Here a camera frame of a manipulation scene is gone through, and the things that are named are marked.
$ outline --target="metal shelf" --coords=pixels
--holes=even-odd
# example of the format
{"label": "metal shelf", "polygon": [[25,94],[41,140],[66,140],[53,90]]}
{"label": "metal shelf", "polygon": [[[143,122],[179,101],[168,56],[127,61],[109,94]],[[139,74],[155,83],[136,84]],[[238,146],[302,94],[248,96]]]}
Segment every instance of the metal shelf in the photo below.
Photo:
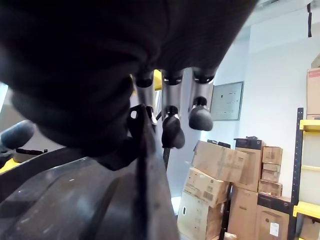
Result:
{"label": "metal shelf", "polygon": [[[291,191],[291,209],[293,213],[294,206],[299,202],[300,190],[300,176],[301,176],[301,162],[302,162],[302,148],[303,148],[303,131],[301,130],[301,122],[304,118],[304,109],[299,107],[296,115],[296,129],[295,129],[295,149],[293,160],[293,176],[292,176],[292,191]],[[297,218],[293,214],[289,215],[288,226],[288,240],[296,239]]]}
{"label": "metal shelf", "polygon": [[292,215],[294,217],[297,217],[297,214],[303,214],[320,219],[320,206],[304,201],[299,201],[298,205],[294,206]]}
{"label": "metal shelf", "polygon": [[300,130],[311,133],[320,133],[320,120],[301,120]]}
{"label": "metal shelf", "polygon": [[319,166],[301,165],[301,169],[313,172],[320,172]]}

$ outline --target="black fabric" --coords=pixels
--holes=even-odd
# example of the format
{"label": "black fabric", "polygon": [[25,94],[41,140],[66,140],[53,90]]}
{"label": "black fabric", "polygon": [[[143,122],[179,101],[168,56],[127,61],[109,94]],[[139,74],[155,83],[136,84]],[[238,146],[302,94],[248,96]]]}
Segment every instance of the black fabric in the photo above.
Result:
{"label": "black fabric", "polygon": [[1,1],[0,80],[48,138],[109,151],[127,135],[129,75],[217,68],[256,2]]}

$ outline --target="white wall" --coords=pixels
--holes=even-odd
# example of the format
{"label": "white wall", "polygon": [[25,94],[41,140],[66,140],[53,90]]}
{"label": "white wall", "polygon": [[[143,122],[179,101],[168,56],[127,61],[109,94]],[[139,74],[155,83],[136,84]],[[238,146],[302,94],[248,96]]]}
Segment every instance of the white wall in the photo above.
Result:
{"label": "white wall", "polygon": [[[249,56],[250,28],[241,30],[225,57],[223,58],[214,77],[214,85],[243,82]],[[201,140],[216,140],[235,146],[234,138],[238,137],[239,121],[215,121],[209,132],[201,133]]]}
{"label": "white wall", "polygon": [[297,108],[306,107],[306,72],[320,53],[320,11],[312,12],[312,38],[302,8],[254,24],[249,38],[236,39],[215,85],[244,81],[240,121],[214,122],[213,130],[201,135],[202,140],[231,146],[233,138],[257,136],[269,146],[282,147],[279,182],[286,197],[292,188]]}
{"label": "white wall", "polygon": [[306,38],[250,54],[239,137],[255,135],[283,148],[283,196],[291,196],[297,108],[306,107],[306,73],[320,38]]}
{"label": "white wall", "polygon": [[267,1],[259,0],[258,9],[249,16],[244,26],[252,26],[299,9],[306,9],[307,4],[311,1],[312,0],[281,0],[264,5],[262,3]]}

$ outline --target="yellow bracket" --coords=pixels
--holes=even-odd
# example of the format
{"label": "yellow bracket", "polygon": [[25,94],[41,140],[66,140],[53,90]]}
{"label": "yellow bracket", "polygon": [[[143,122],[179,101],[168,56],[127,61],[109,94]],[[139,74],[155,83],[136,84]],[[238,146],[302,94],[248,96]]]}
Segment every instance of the yellow bracket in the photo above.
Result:
{"label": "yellow bracket", "polygon": [[320,167],[318,166],[301,165],[301,169],[313,172],[320,172]]}
{"label": "yellow bracket", "polygon": [[10,169],[13,169],[14,167],[18,166],[19,163],[15,162],[13,158],[11,158],[9,161],[5,163],[5,165],[0,168],[0,174],[9,171]]}
{"label": "yellow bracket", "polygon": [[303,214],[320,219],[320,206],[304,201],[299,201],[298,205],[293,207],[292,214],[294,217],[297,217],[297,214]]}
{"label": "yellow bracket", "polygon": [[320,120],[301,120],[300,130],[311,133],[320,133]]}

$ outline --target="stacked cardboard boxes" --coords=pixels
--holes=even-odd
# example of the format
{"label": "stacked cardboard boxes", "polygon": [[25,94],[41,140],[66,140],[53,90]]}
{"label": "stacked cardboard boxes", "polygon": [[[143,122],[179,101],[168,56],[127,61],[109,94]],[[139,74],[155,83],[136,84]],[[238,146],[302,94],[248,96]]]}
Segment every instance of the stacked cardboard boxes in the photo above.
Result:
{"label": "stacked cardboard boxes", "polygon": [[262,177],[259,182],[259,192],[263,194],[280,197],[282,195],[282,184],[279,182],[282,148],[277,146],[264,146],[262,154]]}
{"label": "stacked cardboard boxes", "polygon": [[220,234],[230,182],[238,182],[247,154],[199,141],[193,167],[181,195],[177,225],[190,240],[212,240]]}
{"label": "stacked cardboard boxes", "polygon": [[320,67],[312,68],[307,72],[306,119],[320,120],[319,92],[320,92]]}
{"label": "stacked cardboard boxes", "polygon": [[248,155],[239,182],[232,186],[228,232],[240,240],[256,240],[258,185],[262,171],[264,142],[259,139],[237,138],[235,149]]}

